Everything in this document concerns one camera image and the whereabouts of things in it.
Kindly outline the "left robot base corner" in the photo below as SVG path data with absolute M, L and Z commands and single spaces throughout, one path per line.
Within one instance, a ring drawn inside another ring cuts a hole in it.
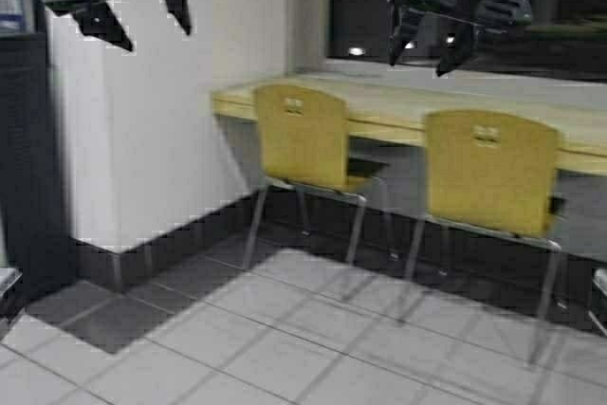
M 22 273 L 13 267 L 1 268 L 1 323 L 9 325 L 21 307 Z

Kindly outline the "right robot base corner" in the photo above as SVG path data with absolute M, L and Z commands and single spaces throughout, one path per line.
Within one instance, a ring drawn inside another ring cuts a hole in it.
M 593 276 L 590 292 L 589 317 L 606 335 L 606 269 L 598 268 Z

